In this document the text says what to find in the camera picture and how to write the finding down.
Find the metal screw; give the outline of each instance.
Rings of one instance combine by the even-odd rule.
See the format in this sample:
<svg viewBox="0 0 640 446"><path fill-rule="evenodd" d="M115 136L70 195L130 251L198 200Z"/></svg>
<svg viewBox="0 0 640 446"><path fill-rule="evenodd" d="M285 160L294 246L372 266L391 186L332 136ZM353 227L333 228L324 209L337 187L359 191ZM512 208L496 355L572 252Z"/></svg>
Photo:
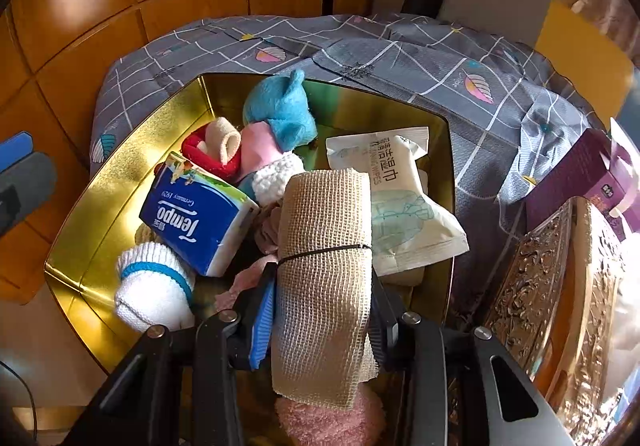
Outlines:
<svg viewBox="0 0 640 446"><path fill-rule="evenodd" d="M422 321L422 317L417 312L407 311L402 314L402 321L405 325L413 327Z"/></svg>
<svg viewBox="0 0 640 446"><path fill-rule="evenodd" d="M476 327L474 329L474 334L476 335L476 338L480 338L481 340L490 340L492 336L491 331L486 327Z"/></svg>
<svg viewBox="0 0 640 446"><path fill-rule="evenodd" d="M161 338L164 336L164 327L162 325L151 325L146 330L146 335L151 339Z"/></svg>
<svg viewBox="0 0 640 446"><path fill-rule="evenodd" d="M225 323L233 323L238 319L238 313L232 310L225 310L218 314L218 318L220 318L220 321L224 321Z"/></svg>

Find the blue tempo tissue pack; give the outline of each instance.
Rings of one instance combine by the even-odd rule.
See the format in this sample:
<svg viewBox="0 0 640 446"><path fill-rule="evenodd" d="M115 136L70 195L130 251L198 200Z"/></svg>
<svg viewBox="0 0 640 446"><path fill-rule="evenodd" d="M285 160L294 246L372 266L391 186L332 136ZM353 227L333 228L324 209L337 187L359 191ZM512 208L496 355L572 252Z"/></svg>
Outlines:
<svg viewBox="0 0 640 446"><path fill-rule="evenodd" d="M242 191L171 152L140 219L203 276L222 276L260 208Z"/></svg>

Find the red felt item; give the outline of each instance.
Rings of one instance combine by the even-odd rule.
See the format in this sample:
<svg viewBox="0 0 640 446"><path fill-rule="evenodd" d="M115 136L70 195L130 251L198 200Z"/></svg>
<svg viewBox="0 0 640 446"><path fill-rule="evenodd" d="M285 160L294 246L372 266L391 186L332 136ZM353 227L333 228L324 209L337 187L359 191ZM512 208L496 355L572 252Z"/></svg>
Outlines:
<svg viewBox="0 0 640 446"><path fill-rule="evenodd" d="M200 126L196 131L182 142L180 151L185 158L200 166L202 169L214 174L216 177L232 183L234 177L240 169L240 150L236 152L233 158L223 165L220 161L211 158L209 155L198 149L198 144L204 141L207 132L207 125Z"/></svg>

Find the blue plush toy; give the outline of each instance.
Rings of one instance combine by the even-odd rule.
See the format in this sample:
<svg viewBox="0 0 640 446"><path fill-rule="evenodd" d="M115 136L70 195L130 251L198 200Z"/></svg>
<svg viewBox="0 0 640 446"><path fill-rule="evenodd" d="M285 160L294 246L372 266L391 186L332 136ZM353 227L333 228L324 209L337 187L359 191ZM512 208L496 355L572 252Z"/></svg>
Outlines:
<svg viewBox="0 0 640 446"><path fill-rule="evenodd" d="M306 100L305 73L271 76L259 82L244 102L244 124L267 121L282 152L310 143L318 136L316 121Z"/></svg>

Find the gray plaid bedsheet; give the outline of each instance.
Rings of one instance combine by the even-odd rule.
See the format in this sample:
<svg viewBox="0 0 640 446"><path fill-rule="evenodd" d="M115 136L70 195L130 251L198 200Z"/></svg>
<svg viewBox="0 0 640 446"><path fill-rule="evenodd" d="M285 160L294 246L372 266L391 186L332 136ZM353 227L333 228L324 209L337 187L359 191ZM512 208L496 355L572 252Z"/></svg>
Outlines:
<svg viewBox="0 0 640 446"><path fill-rule="evenodd" d="M591 105L550 62L501 36L413 15L203 19L120 58L98 95L94 175L155 108L204 72L288 74L363 88L449 121L456 216L450 321L466 327L524 232L521 199L589 126Z"/></svg>

